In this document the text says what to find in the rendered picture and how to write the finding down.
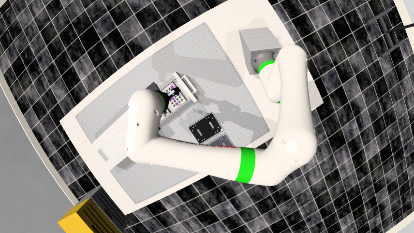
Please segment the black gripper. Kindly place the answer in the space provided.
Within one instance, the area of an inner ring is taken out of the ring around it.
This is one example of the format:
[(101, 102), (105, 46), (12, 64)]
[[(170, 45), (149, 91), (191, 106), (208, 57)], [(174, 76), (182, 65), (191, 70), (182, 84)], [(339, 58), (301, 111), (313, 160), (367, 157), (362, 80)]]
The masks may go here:
[(171, 98), (173, 96), (175, 96), (175, 95), (178, 96), (179, 95), (179, 92), (181, 92), (181, 90), (178, 87), (176, 87), (174, 89), (172, 88), (169, 93), (165, 93), (165, 94), (167, 95), (168, 100), (171, 100)]

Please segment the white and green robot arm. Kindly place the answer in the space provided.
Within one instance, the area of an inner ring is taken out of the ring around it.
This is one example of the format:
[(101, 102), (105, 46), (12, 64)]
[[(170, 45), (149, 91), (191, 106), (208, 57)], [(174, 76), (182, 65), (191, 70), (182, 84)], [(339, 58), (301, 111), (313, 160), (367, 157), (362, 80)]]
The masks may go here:
[(289, 44), (255, 56), (253, 69), (268, 99), (280, 103), (274, 137), (266, 149), (214, 146), (159, 135), (169, 100), (157, 84), (135, 92), (128, 103), (125, 150), (137, 163), (173, 167), (242, 183), (274, 186), (307, 164), (317, 150), (308, 90), (308, 57)]

